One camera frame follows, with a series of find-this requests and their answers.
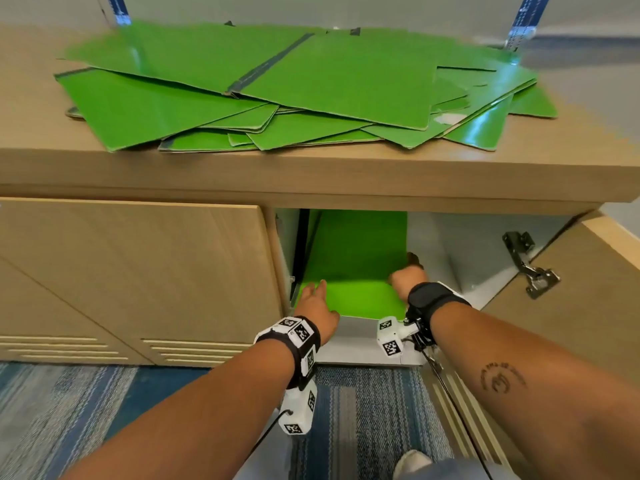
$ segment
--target blue carpet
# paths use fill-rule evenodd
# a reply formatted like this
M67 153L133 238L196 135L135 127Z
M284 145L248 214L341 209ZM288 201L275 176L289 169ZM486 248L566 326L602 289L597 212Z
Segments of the blue carpet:
M0 480L55 479L206 369L0 363ZM320 367L291 478L387 479L404 451L452 457L416 369Z

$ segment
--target forearm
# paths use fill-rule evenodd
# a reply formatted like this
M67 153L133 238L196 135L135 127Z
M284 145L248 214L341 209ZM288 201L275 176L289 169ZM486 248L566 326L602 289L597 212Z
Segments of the forearm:
M545 477L598 478L615 465L620 472L634 468L639 452L630 445L640 442L640 419L631 387L548 340L459 303L439 309L431 329L477 400ZM615 461L607 461L613 454Z
M258 342L140 416L64 479L231 479L293 372L286 345Z

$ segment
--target white shoe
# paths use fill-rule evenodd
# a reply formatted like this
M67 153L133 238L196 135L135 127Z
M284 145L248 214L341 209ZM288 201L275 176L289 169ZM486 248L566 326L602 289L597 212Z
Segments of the white shoe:
M423 467L427 467L433 463L423 452L418 450L409 450L396 463L394 468L393 480L397 480L400 476L416 472Z

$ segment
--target tattoo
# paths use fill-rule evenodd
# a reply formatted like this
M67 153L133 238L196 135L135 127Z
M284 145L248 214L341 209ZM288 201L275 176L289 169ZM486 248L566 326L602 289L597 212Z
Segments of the tattoo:
M491 362L484 366L480 372L480 384L482 389L489 390L498 394L508 394L514 383L526 387L527 382L518 370L507 362Z

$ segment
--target metal hinge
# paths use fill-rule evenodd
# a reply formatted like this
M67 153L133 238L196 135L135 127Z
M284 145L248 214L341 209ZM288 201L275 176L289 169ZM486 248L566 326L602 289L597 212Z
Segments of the metal hinge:
M527 294L532 299L543 295L560 282L560 276L551 269L542 269L541 267L531 265L527 253L533 249L535 242L533 242L528 232L523 234L519 232L505 232L502 236L502 241L504 245L507 246L509 255L518 268L518 271L524 274L529 282Z

